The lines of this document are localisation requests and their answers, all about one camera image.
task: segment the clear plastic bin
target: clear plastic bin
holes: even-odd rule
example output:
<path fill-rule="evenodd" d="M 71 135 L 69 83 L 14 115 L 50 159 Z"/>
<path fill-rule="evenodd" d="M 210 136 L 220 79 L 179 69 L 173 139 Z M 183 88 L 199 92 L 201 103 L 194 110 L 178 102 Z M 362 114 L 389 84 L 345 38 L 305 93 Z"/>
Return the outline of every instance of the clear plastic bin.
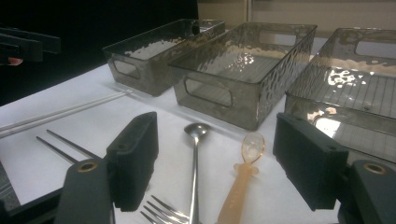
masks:
<path fill-rule="evenodd" d="M 242 23 L 169 63 L 177 102 L 256 130 L 307 66 L 316 28 Z"/>
<path fill-rule="evenodd" d="M 396 164 L 396 31 L 338 29 L 287 91 L 309 120 L 357 159 Z"/>
<path fill-rule="evenodd" d="M 225 31 L 224 21 L 179 20 L 103 48 L 114 79 L 153 96 L 172 87 L 168 62 Z"/>

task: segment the black background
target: black background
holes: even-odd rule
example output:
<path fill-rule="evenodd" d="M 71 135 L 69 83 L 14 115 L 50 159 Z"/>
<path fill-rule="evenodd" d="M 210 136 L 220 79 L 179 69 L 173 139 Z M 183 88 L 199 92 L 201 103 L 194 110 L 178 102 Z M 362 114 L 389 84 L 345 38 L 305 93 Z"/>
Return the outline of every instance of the black background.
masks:
<path fill-rule="evenodd" d="M 0 22 L 61 38 L 61 54 L 0 66 L 0 105 L 105 64 L 102 48 L 178 19 L 198 19 L 196 0 L 2 0 Z"/>

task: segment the fork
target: fork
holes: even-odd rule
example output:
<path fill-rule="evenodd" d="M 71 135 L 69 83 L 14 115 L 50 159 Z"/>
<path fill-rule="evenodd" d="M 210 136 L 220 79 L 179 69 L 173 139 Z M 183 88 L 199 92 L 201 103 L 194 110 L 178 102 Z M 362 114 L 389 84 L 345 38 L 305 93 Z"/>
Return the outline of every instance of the fork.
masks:
<path fill-rule="evenodd" d="M 148 220 L 150 221 L 151 224 L 186 224 L 189 223 L 189 217 L 183 214 L 180 211 L 177 211 L 175 208 L 169 206 L 168 204 L 164 203 L 154 195 L 151 195 L 151 197 L 161 205 L 162 208 L 159 206 L 155 205 L 154 203 L 151 203 L 150 201 L 147 201 L 148 205 L 150 205 L 154 210 L 157 212 L 153 211 L 153 209 L 149 208 L 148 206 L 143 206 L 148 212 L 150 212 L 153 216 L 155 216 L 159 221 L 156 221 L 154 218 L 150 217 L 147 215 L 145 212 L 140 211 L 140 213 Z"/>

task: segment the white table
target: white table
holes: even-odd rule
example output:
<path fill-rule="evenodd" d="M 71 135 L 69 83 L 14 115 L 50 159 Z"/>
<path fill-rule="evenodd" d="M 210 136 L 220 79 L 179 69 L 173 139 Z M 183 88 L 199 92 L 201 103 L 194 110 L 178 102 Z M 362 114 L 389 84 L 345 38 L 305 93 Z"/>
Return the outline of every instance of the white table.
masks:
<path fill-rule="evenodd" d="M 107 65 L 73 78 L 60 85 L 0 107 L 0 126 L 47 114 L 70 105 L 78 105 L 128 89 L 116 83 Z M 334 210 L 312 212 L 296 188 L 287 179 L 272 153 L 276 113 L 284 109 L 285 98 L 257 131 L 266 141 L 264 156 L 255 165 L 260 172 L 249 183 L 241 223 L 336 223 L 339 203 Z M 192 122 L 212 126 L 199 148 L 200 218 L 204 224 L 216 223 L 222 204 L 236 177 L 235 163 L 241 163 L 241 143 L 246 130 L 179 106 L 174 90 L 151 97 L 133 90 L 128 96 L 57 119 L 32 129 L 0 139 L 0 159 L 21 203 L 61 188 L 71 165 L 39 143 L 41 136 L 53 145 L 74 155 L 74 149 L 60 143 L 46 130 L 103 157 L 107 146 L 137 115 L 149 111 L 158 114 L 160 153 L 150 188 L 138 211 L 153 194 L 188 213 L 191 198 L 192 140 L 183 128 Z M 122 213 L 116 209 L 117 223 L 148 223 L 139 212 Z"/>

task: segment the metal rod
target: metal rod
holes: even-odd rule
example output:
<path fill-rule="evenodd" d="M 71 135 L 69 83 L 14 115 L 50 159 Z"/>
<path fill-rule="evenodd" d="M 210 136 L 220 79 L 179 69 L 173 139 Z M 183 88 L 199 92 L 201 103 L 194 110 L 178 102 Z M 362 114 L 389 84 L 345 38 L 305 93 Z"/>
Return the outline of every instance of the metal rod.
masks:
<path fill-rule="evenodd" d="M 57 134 L 57 133 L 55 133 L 55 132 L 53 132 L 51 130 L 47 130 L 47 133 L 49 133 L 52 136 L 60 139 L 63 142 L 66 142 L 68 145 L 72 146 L 77 151 L 82 152 L 83 154 L 86 154 L 87 156 L 89 156 L 89 157 L 91 157 L 93 159 L 102 159 L 102 158 L 96 156 L 95 154 L 91 153 L 89 150 L 77 145 L 76 143 L 74 143 L 74 142 L 72 142 L 70 140 L 65 139 L 64 137 L 60 136 L 59 134 Z"/>
<path fill-rule="evenodd" d="M 37 116 L 37 117 L 31 118 L 31 119 L 26 119 L 26 120 L 23 120 L 23 121 L 14 123 L 14 124 L 5 125 L 3 127 L 0 127 L 0 138 L 9 136 L 14 133 L 24 131 L 26 129 L 33 128 L 35 126 L 38 126 L 38 125 L 41 125 L 41 124 L 44 124 L 44 123 L 47 123 L 47 122 L 50 122 L 50 121 L 53 121 L 56 119 L 63 118 L 65 116 L 68 116 L 68 115 L 77 113 L 79 111 L 94 107 L 96 105 L 100 105 L 100 104 L 118 99 L 121 96 L 130 94 L 130 93 L 131 93 L 131 91 L 121 91 L 121 92 L 112 94 L 110 96 L 107 96 L 107 97 L 104 97 L 104 98 L 101 98 L 98 100 L 93 100 L 93 101 L 90 101 L 90 102 L 87 102 L 87 103 L 84 103 L 81 105 L 73 105 L 73 106 L 70 106 L 70 107 L 55 111 L 55 112 L 51 112 L 51 113 L 48 113 L 45 115 Z"/>
<path fill-rule="evenodd" d="M 61 154 L 65 159 L 67 159 L 68 161 L 72 162 L 72 163 L 77 163 L 78 161 L 76 159 L 74 159 L 73 157 L 67 155 L 66 153 L 62 152 L 59 148 L 55 147 L 54 145 L 52 145 L 51 143 L 47 142 L 46 140 L 40 138 L 40 137 L 36 137 L 36 139 L 38 141 L 40 141 L 41 143 L 43 143 L 44 145 L 46 145 L 47 147 L 51 148 L 52 150 L 56 151 L 57 153 Z"/>

